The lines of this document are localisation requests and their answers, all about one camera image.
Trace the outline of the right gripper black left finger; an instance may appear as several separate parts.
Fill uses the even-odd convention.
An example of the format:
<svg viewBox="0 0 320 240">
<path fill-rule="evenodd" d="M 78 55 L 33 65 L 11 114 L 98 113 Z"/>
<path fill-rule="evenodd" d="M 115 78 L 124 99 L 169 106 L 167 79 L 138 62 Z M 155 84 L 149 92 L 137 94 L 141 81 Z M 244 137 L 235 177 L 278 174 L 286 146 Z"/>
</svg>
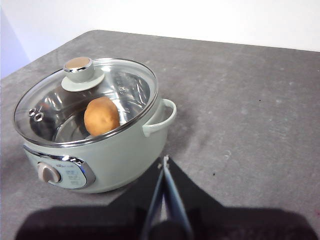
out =
<svg viewBox="0 0 320 240">
<path fill-rule="evenodd" d="M 55 206 L 31 213 L 17 240 L 137 240 L 153 200 L 161 161 L 107 205 Z"/>
</svg>

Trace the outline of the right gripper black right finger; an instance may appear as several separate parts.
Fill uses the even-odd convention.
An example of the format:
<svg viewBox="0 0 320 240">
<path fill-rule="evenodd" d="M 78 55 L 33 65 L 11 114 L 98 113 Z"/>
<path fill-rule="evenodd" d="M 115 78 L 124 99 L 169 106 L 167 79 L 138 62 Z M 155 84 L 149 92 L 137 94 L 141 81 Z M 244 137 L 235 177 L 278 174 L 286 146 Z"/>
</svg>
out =
<svg viewBox="0 0 320 240">
<path fill-rule="evenodd" d="M 316 240 L 298 213 L 279 208 L 230 207 L 196 185 L 169 157 L 163 158 L 170 215 L 193 240 Z"/>
</svg>

